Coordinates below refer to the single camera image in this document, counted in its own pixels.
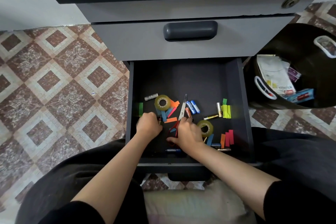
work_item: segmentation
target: tiled floor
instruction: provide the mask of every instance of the tiled floor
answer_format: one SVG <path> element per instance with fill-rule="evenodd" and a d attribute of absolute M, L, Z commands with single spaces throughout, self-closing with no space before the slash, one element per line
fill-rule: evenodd
<path fill-rule="evenodd" d="M 336 34 L 336 4 L 296 16 Z M 0 212 L 62 160 L 123 137 L 129 72 L 89 25 L 0 32 Z M 336 108 L 250 110 L 257 127 L 336 139 Z M 149 174 L 142 187 L 204 189 Z"/>

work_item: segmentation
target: lock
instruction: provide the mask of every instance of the lock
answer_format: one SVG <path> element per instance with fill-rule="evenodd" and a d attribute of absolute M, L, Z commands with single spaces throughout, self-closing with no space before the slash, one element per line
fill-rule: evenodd
<path fill-rule="evenodd" d="M 291 8 L 293 6 L 295 6 L 300 0 L 285 0 L 282 5 L 281 8 L 283 9 L 287 9 L 287 8 Z"/>

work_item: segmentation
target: black pants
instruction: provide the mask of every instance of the black pants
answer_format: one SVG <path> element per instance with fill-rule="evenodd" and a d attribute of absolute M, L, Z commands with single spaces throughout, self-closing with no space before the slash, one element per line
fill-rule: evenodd
<path fill-rule="evenodd" d="M 336 185 L 325 188 L 336 181 L 336 142 L 265 128 L 252 128 L 252 133 L 256 159 L 264 163 L 260 167 L 263 171 L 281 180 L 303 183 L 336 200 Z M 58 164 L 29 190 L 15 223 L 36 224 L 49 211 L 70 202 L 124 145 L 124 139 L 113 141 Z M 134 174 L 115 223 L 132 222 L 133 216 L 146 219 L 144 196 L 139 185 L 144 176 Z"/>

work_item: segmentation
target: tape roll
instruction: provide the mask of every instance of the tape roll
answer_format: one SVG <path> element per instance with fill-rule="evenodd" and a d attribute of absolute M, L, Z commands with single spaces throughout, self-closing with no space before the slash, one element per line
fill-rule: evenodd
<path fill-rule="evenodd" d="M 208 121 L 208 120 L 201 120 L 200 122 L 197 123 L 197 126 L 199 126 L 200 128 L 208 127 L 208 131 L 207 132 L 203 132 L 202 131 L 202 137 L 203 138 L 212 135 L 212 133 L 213 133 L 213 125 L 210 123 L 210 121 Z"/>
<path fill-rule="evenodd" d="M 164 100 L 165 105 L 160 105 L 160 101 Z M 155 108 L 160 111 L 167 111 L 170 108 L 170 99 L 166 95 L 159 95 L 154 102 Z"/>

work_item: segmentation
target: drawer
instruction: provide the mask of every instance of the drawer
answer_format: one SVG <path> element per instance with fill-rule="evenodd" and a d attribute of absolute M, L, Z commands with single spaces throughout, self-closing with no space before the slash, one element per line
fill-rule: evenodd
<path fill-rule="evenodd" d="M 131 61 L 128 93 L 126 143 L 136 133 L 138 117 L 132 115 L 135 104 L 143 102 L 144 112 L 155 112 L 154 101 L 144 97 L 164 94 L 181 104 L 185 94 L 195 100 L 201 113 L 194 115 L 194 123 L 204 116 L 217 113 L 216 103 L 228 99 L 231 119 L 215 118 L 213 143 L 221 134 L 234 131 L 234 145 L 228 154 L 245 162 L 254 162 L 254 148 L 249 118 L 242 62 L 240 58 L 207 58 L 180 60 Z M 171 117 L 178 117 L 181 104 Z M 170 148 L 166 138 L 174 122 L 163 124 L 163 131 L 149 143 L 138 170 L 147 173 L 203 172 L 203 165 L 185 153 L 166 154 Z"/>
<path fill-rule="evenodd" d="M 169 22 L 92 25 L 117 60 L 157 60 L 253 56 L 292 16 L 214 20 L 217 35 L 202 41 L 166 41 Z"/>
<path fill-rule="evenodd" d="M 231 16 L 290 14 L 314 0 L 300 0 L 281 8 L 285 0 L 150 0 L 77 4 L 89 22 L 175 20 Z"/>

